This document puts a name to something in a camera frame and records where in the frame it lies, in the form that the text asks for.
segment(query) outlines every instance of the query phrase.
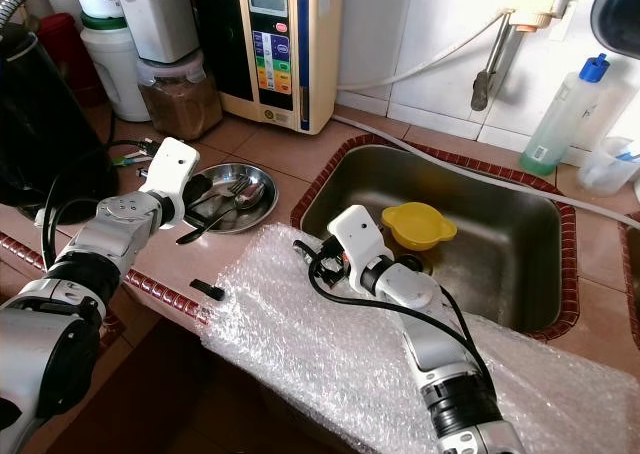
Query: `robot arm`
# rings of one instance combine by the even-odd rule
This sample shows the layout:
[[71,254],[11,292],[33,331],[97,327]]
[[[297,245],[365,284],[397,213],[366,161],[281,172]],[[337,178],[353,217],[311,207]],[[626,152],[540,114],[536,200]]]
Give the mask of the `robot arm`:
[[198,159],[165,139],[140,190],[101,201],[47,274],[0,306],[0,454],[84,397],[106,306],[148,239],[182,219]]
[[[439,452],[525,454],[513,426],[502,419],[479,354],[445,332],[459,335],[460,326],[435,280],[393,261],[393,254],[363,206],[345,210],[328,230],[333,237],[315,255],[310,279],[321,277],[331,286],[348,269],[349,284],[358,293],[410,309],[423,318],[400,314],[407,358],[431,415]],[[303,245],[296,241],[296,246]],[[313,258],[308,247],[303,249]],[[337,260],[342,272],[328,269],[323,264],[327,259]],[[370,301],[353,304],[372,305]],[[425,318],[437,321],[434,324],[440,327],[424,322]]]

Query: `red tile edging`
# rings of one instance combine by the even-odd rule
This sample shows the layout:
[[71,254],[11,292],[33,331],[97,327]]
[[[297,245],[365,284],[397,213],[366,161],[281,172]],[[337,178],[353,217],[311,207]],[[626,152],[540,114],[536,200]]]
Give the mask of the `red tile edging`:
[[[24,244],[16,241],[12,237],[9,237],[7,234],[4,234],[0,231],[0,246],[16,255],[27,264],[32,265],[36,269],[39,269],[42,272],[46,272],[44,268],[44,262],[42,260],[42,256],[35,251],[32,251]],[[133,269],[131,269],[127,275],[125,276],[125,280],[128,284],[140,289],[146,294],[151,295],[155,299],[158,299],[165,304],[168,304],[172,308],[186,314],[187,316],[197,319],[203,324],[206,324],[206,320],[200,316],[198,316],[199,305],[197,302],[192,301],[191,299],[177,293],[176,291],[164,286],[153,279],[141,274]],[[116,319],[120,325],[122,323],[120,320],[108,310],[107,316],[105,317],[103,328],[105,325],[112,325],[114,323],[113,319]]]
[[[395,147],[390,142],[387,142],[378,136],[373,134],[366,134],[358,136],[346,141],[338,151],[333,155],[331,160],[327,163],[327,166],[322,170],[318,177],[311,183],[307,192],[304,193],[302,199],[291,211],[291,225],[297,229],[300,229],[300,223],[302,216],[307,211],[311,202],[318,195],[322,186],[327,182],[329,176],[333,173],[342,158],[351,149],[356,147],[378,144],[383,146]],[[506,167],[498,166],[496,164],[489,164],[470,157],[461,156],[458,154],[452,154],[450,152],[441,151],[433,147],[423,146],[413,142],[407,142],[411,146],[436,157],[442,161],[449,162],[451,164],[458,165],[460,167],[467,167],[470,169],[487,172],[494,176],[500,177],[507,181],[513,181],[520,184],[533,187],[535,189],[550,192],[553,194],[560,194],[555,186],[549,184],[539,177],[527,174],[525,172],[509,169]],[[578,266],[577,266],[577,241],[576,241],[576,215],[573,207],[559,202],[554,202],[558,211],[560,211],[561,233],[562,233],[562,299],[560,314],[558,319],[546,329],[541,331],[527,332],[526,335],[540,340],[548,341],[566,334],[575,324],[578,322],[580,316],[580,303],[578,301]]]
[[[629,217],[640,221],[640,212],[629,214]],[[640,349],[640,321],[636,313],[635,293],[633,290],[633,275],[631,273],[631,258],[629,257],[629,244],[627,243],[627,226],[618,223],[620,233],[620,243],[622,244],[622,264],[624,269],[624,280],[627,292],[627,306],[629,307],[629,323],[631,325],[631,336],[638,349]]]

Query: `yellow bowl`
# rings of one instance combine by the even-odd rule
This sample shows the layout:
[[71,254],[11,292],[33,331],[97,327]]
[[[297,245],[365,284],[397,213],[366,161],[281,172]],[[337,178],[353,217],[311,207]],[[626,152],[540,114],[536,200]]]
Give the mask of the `yellow bowl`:
[[398,244],[412,251],[426,251],[458,232],[436,209],[421,202],[409,202],[382,211],[382,223],[391,228]]

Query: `blue bottle cap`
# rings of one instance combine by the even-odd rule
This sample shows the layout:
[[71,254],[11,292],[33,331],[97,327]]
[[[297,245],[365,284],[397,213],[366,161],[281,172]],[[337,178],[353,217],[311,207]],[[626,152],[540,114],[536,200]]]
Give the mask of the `blue bottle cap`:
[[600,54],[598,57],[587,59],[580,71],[580,79],[587,82],[600,82],[610,66],[609,62],[604,60],[605,57],[607,57],[606,54]]

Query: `fork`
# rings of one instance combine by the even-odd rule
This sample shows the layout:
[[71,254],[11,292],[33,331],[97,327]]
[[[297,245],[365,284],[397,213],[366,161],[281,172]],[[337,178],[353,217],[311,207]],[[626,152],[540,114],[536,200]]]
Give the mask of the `fork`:
[[[246,176],[242,176],[240,179],[238,179],[236,182],[234,182],[231,187],[229,188],[229,192],[231,193],[231,196],[226,196],[225,197],[235,197],[236,195],[240,194],[242,191],[244,191],[244,189],[249,186],[249,184],[251,184],[251,179],[249,179]],[[189,204],[187,206],[187,209],[193,209],[196,206],[199,206],[200,204],[207,202],[210,199],[213,199],[214,197],[217,196],[223,196],[224,194],[220,194],[219,192],[215,193],[215,194],[211,194],[210,196],[205,197],[204,199],[200,199],[199,201],[196,202],[192,202],[191,204]]]

